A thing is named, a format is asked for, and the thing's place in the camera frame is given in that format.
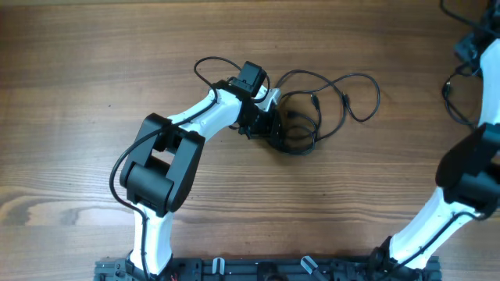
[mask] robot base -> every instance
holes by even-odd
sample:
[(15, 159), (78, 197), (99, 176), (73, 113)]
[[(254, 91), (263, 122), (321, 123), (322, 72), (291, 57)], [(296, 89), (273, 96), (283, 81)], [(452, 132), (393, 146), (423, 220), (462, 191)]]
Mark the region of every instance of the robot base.
[[(304, 260), (314, 266), (306, 270)], [(155, 281), (373, 281), (385, 272), (367, 274), (369, 257), (303, 259), (228, 260), (222, 258), (173, 258)], [(95, 263), (94, 281), (142, 281), (144, 274), (127, 259)], [(432, 257), (419, 273), (418, 281), (441, 281), (438, 257)], [(389, 276), (384, 281), (404, 280)]]

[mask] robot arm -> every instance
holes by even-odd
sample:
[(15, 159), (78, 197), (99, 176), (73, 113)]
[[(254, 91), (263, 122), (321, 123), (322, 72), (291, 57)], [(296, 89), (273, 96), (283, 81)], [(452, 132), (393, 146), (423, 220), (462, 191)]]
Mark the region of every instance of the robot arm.
[[(141, 248), (145, 247), (145, 264), (150, 276), (158, 276), (169, 264), (172, 257), (170, 234), (173, 214), (182, 205), (193, 183), (203, 144), (223, 128), (239, 123), (252, 128), (257, 119), (265, 119), (274, 114), (273, 108), (280, 97), (279, 89), (267, 90), (262, 86), (265, 72), (258, 66), (245, 63), (238, 78), (230, 82), (214, 84), (217, 102), (206, 112), (189, 123), (175, 126), (165, 134), (145, 141), (130, 153), (123, 167), (120, 183), (127, 188), (127, 199), (134, 203), (147, 217), (145, 245), (142, 244), (143, 218), (138, 212), (135, 216), (135, 240), (129, 260), (140, 271)], [(259, 89), (256, 95), (254, 88)], [(158, 128), (181, 123), (202, 109), (207, 108), (215, 98), (213, 89), (197, 105), (164, 119), (156, 114), (146, 118), (137, 139)], [(151, 156), (152, 149), (167, 150), (174, 153), (171, 164)], [(134, 273), (142, 278), (142, 272)]]
[(438, 188), (431, 199), (413, 221), (391, 239), (390, 258), (399, 263), (435, 239), (422, 254), (405, 265), (410, 269), (425, 268), (430, 256), (473, 219), (470, 215), (454, 218), (456, 214), (466, 212), (487, 218), (499, 203), (498, 174), (495, 175), (498, 170), (491, 170), (491, 160), (500, 148), (500, 125), (493, 126), (500, 123), (500, 39), (488, 47), (480, 64), (484, 92), (479, 129), (442, 159), (436, 177)]

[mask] wood grain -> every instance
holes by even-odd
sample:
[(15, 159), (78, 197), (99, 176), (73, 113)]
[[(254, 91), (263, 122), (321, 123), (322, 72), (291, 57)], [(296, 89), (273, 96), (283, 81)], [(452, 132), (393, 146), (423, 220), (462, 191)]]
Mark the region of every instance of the wood grain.
[[(176, 215), (175, 255), (369, 253), (422, 208), (442, 155), (468, 134), (440, 96), (467, 31), (431, 0), (0, 9), (0, 280), (88, 280), (94, 261), (131, 249), (133, 217), (109, 194), (109, 171), (149, 113), (205, 96), (192, 66), (207, 55), (260, 64), (274, 82), (297, 68), (332, 79), (365, 72), (382, 103), (307, 157), (219, 132)], [(235, 74), (221, 62), (201, 70), (210, 80)], [(480, 81), (454, 84), (457, 106), (477, 115)], [(295, 76), (283, 90), (320, 85)], [(357, 115), (372, 110), (366, 81), (339, 87)], [(320, 100), (324, 133), (340, 108), (333, 92)], [(289, 106), (314, 112), (304, 101)], [(498, 279), (498, 231), (496, 216), (454, 235), (438, 252), (445, 280)]]

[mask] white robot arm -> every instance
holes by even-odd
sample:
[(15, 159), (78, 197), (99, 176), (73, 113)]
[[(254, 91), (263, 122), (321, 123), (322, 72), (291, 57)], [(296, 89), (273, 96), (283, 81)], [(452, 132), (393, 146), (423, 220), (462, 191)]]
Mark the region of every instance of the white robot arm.
[[(480, 58), (480, 66), (484, 80), (480, 126), (485, 123), (495, 125), (500, 123), (500, 39), (494, 41), (483, 53)], [(463, 204), (458, 201), (447, 202), (443, 188), (437, 187), (431, 199), (413, 221), (392, 237), (390, 243), (391, 258), (396, 261), (405, 261), (412, 257), (435, 237), (454, 215), (460, 212), (468, 212), (476, 217), (484, 215), (473, 207), (474, 204)], [(411, 269), (425, 268), (430, 256), (456, 230), (472, 219), (473, 217), (469, 215), (457, 218), (422, 254), (405, 266)]]
[[(179, 126), (187, 132), (196, 132), (205, 138), (205, 142), (212, 138), (218, 131), (226, 128), (238, 121), (241, 114), (242, 101), (234, 94), (218, 89), (218, 101), (207, 112), (193, 119), (191, 122)], [(263, 112), (269, 112), (272, 105), (276, 105), (280, 97), (280, 89), (271, 89), (266, 95), (267, 88), (260, 87), (259, 93), (255, 99), (264, 98), (263, 101), (256, 104)], [(213, 90), (210, 90), (205, 99), (200, 101), (195, 106), (182, 112), (181, 114), (170, 116), (168, 119), (172, 123), (178, 123), (189, 116), (193, 116), (196, 112), (206, 108), (215, 98)], [(136, 207), (140, 208), (148, 216), (148, 226), (146, 232), (146, 265), (147, 270), (153, 275), (158, 275), (169, 263), (172, 257), (172, 249), (170, 247), (170, 233), (172, 231), (173, 212), (166, 213), (163, 217), (158, 217), (155, 211), (137, 203)], [(130, 261), (136, 267), (142, 270), (141, 263), (141, 242), (142, 242), (142, 217), (135, 212), (135, 240), (134, 249), (130, 254)]]

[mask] wooden table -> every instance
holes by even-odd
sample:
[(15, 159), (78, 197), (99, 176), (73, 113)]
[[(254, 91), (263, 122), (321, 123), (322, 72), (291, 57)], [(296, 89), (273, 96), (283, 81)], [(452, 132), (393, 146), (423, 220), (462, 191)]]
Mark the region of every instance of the wooden table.
[[(476, 18), (482, 7), (465, 9)], [(368, 254), (432, 194), (443, 154), (468, 129), (444, 110), (441, 85), (470, 29), (437, 1), (214, 2), (16, 7), (0, 12), (0, 280), (89, 280), (94, 262), (123, 257), (133, 215), (109, 193), (109, 171), (151, 112), (169, 116), (205, 97), (192, 71), (220, 55), (331, 79), (373, 75), (380, 111), (348, 117), (306, 157), (222, 130), (204, 148), (195, 184), (176, 214), (177, 257)], [(236, 75), (207, 62), (216, 81)], [(481, 82), (454, 82), (467, 115)], [(322, 85), (307, 76), (283, 90)], [(359, 116), (375, 94), (339, 84)], [(322, 133), (338, 121), (333, 91), (319, 94)], [(314, 112), (297, 98), (291, 107)], [(119, 187), (124, 196), (124, 189)], [(496, 280), (498, 216), (470, 223), (438, 252), (445, 280)]]

